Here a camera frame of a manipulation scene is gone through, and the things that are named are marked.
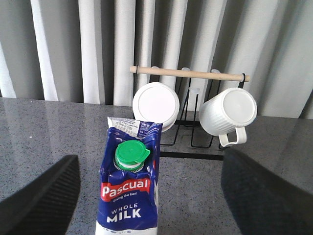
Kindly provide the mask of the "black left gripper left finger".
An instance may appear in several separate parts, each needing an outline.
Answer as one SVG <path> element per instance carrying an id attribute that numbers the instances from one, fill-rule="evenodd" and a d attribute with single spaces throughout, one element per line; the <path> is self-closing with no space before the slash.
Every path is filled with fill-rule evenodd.
<path id="1" fill-rule="evenodd" d="M 80 193 L 76 155 L 66 155 L 0 203 L 2 235 L 64 235 Z"/>

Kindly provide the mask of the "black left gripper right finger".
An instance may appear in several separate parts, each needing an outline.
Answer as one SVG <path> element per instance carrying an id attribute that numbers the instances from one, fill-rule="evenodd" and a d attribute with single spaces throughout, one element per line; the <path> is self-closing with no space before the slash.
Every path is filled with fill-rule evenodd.
<path id="1" fill-rule="evenodd" d="M 238 150 L 224 154 L 221 186 L 244 235 L 311 235 L 313 196 Z"/>

